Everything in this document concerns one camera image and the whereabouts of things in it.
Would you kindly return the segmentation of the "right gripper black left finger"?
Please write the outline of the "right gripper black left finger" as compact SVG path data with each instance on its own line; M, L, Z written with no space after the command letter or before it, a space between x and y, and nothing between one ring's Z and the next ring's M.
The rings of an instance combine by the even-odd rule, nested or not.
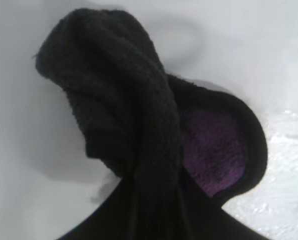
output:
M134 240L139 196L131 181L121 181L104 203L61 240Z

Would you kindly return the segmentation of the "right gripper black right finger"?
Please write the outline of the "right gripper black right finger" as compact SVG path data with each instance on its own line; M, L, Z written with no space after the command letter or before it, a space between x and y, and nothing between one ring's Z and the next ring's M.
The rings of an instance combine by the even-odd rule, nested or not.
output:
M184 198L189 229L195 240L266 240L242 224L208 197Z

